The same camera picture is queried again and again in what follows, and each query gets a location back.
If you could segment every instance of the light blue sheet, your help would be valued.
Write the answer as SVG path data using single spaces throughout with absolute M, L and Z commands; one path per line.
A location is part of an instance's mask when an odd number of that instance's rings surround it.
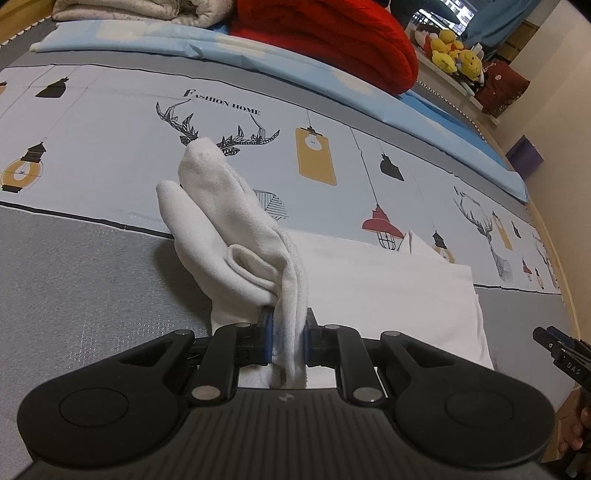
M 436 121 L 438 124 L 447 128 L 450 132 L 454 132 L 459 137 L 462 137 L 464 140 L 474 145 L 478 150 L 483 151 L 500 166 L 505 168 L 505 162 L 495 151 L 495 149 L 486 143 L 474 130 L 468 128 L 453 115 L 450 115 L 445 110 L 440 109 L 437 105 L 430 102 L 426 98 L 421 97 L 418 93 L 415 93 L 412 90 L 409 90 L 407 93 L 403 93 L 400 98 L 404 103 L 413 107 L 417 112 L 429 117 L 431 120 Z
M 477 171 L 515 198 L 525 183 L 482 150 L 396 97 L 342 70 L 268 44 L 167 22 L 65 22 L 31 51 L 115 50 L 208 59 L 289 80 L 417 137 Z

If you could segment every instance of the red lamp print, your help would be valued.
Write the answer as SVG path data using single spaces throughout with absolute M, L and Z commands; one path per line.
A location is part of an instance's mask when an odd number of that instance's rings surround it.
M 521 262 L 523 263 L 523 272 L 525 273 L 525 275 L 527 275 L 527 279 L 529 281 L 531 281 L 531 274 L 532 271 L 530 270 L 530 268 L 525 264 L 525 258 L 521 259 Z
M 388 215 L 376 204 L 372 217 L 363 222 L 361 228 L 378 235 L 379 244 L 388 250 L 396 250 L 404 234 L 390 223 Z

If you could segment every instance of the yellow lamp print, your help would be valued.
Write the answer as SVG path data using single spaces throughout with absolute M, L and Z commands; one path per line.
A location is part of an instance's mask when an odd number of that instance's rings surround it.
M 509 236 L 507 235 L 507 232 L 505 231 L 505 227 L 503 227 L 503 224 L 501 223 L 501 219 L 497 217 L 495 212 L 492 212 L 492 219 L 494 220 L 495 225 L 499 231 L 499 234 L 501 235 L 501 238 L 503 239 L 503 243 L 505 244 L 505 248 L 507 250 L 513 250 L 513 245 L 511 245 L 511 242 L 509 241 Z
M 2 191 L 18 193 L 33 185 L 43 173 L 41 156 L 46 152 L 43 142 L 30 147 L 27 153 L 2 172 Z
M 329 139 L 316 132 L 311 126 L 296 128 L 295 134 L 300 175 L 335 186 L 335 168 L 330 155 Z

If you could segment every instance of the folded blanket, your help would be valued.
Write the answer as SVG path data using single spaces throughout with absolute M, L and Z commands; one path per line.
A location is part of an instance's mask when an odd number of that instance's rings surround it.
M 418 77 L 404 29 L 371 0 L 238 0 L 232 35 L 329 63 L 399 94 Z
M 207 28 L 224 20 L 233 0 L 56 0 L 53 20 L 170 20 Z

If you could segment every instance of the black lamp print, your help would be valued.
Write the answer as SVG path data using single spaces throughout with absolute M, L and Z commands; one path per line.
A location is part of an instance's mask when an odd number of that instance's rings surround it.
M 68 80 L 68 77 L 64 77 L 57 82 L 50 83 L 35 96 L 39 98 L 59 98 L 66 91 L 66 82 Z
M 515 236 L 517 238 L 521 238 L 521 235 L 519 234 L 519 230 L 517 229 L 517 227 L 515 226 L 515 224 L 513 223 L 513 221 L 511 221 L 511 225 L 513 225 L 513 231 L 515 232 Z
M 392 163 L 390 157 L 387 156 L 385 153 L 382 153 L 382 161 L 379 164 L 379 169 L 382 173 L 386 174 L 388 177 L 392 177 L 396 180 L 404 181 L 404 177 L 400 173 L 400 168 Z

